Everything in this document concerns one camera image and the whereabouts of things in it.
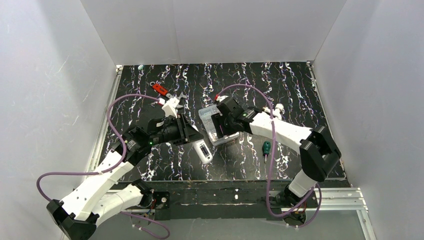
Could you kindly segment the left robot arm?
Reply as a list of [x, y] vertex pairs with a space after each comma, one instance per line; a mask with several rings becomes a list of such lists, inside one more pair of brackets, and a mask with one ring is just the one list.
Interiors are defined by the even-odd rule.
[[152, 119], [147, 129], [130, 127], [93, 174], [64, 198], [50, 200], [46, 209], [68, 239], [88, 240], [103, 222], [120, 212], [133, 206], [151, 208], [160, 202], [155, 199], [154, 189], [142, 179], [107, 195], [123, 175], [151, 153], [153, 146], [180, 146], [203, 139], [182, 114]]

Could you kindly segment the white remote control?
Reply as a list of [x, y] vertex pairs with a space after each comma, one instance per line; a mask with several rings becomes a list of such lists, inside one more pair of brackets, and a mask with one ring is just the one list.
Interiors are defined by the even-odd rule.
[[196, 134], [191, 139], [191, 145], [196, 151], [202, 164], [208, 165], [213, 159], [212, 153], [205, 142], [204, 135], [199, 132], [195, 125], [192, 125], [192, 127], [196, 130]]

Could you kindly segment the red handled adjustable wrench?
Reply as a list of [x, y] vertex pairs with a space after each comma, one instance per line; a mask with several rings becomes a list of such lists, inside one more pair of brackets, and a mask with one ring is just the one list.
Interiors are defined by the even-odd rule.
[[152, 81], [149, 83], [152, 89], [154, 89], [155, 92], [160, 94], [162, 97], [166, 97], [168, 100], [172, 98], [176, 98], [178, 100], [178, 103], [176, 105], [176, 109], [182, 109], [184, 106], [180, 104], [180, 101], [182, 99], [187, 99], [188, 97], [184, 95], [183, 93], [180, 93], [179, 95], [172, 95], [165, 87], [160, 85], [159, 83]]

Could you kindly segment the white plastic faucet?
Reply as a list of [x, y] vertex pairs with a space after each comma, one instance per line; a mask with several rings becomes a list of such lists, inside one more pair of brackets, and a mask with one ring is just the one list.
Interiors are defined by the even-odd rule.
[[[271, 109], [268, 106], [264, 106], [262, 110], [267, 113], [268, 115], [271, 115]], [[285, 113], [284, 106], [281, 103], [278, 103], [275, 105], [274, 109], [272, 110], [272, 115], [274, 118], [277, 118], [279, 120], [283, 119], [283, 114]]]

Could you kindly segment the green handled screwdriver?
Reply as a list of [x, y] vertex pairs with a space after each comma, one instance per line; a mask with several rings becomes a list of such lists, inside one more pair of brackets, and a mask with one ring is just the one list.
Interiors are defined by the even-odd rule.
[[268, 155], [270, 154], [270, 151], [271, 151], [271, 143], [269, 141], [265, 141], [262, 144], [262, 155], [263, 155], [265, 164], [267, 163], [267, 158], [268, 158]]

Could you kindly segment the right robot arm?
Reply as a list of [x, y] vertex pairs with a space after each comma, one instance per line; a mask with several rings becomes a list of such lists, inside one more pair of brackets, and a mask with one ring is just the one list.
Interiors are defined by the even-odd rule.
[[300, 156], [301, 170], [286, 187], [284, 194], [293, 200], [304, 197], [316, 183], [323, 182], [337, 165], [342, 153], [328, 127], [297, 126], [254, 106], [244, 109], [235, 99], [219, 96], [219, 113], [212, 121], [219, 138], [237, 132], [258, 135], [283, 144]]

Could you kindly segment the clear plastic screw box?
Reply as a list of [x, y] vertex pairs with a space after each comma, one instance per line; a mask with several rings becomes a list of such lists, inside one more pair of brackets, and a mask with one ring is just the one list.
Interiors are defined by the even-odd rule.
[[230, 141], [236, 140], [240, 137], [239, 132], [224, 135], [223, 127], [220, 126], [219, 122], [222, 115], [215, 104], [199, 109], [198, 115], [207, 136], [214, 147], [229, 143]]

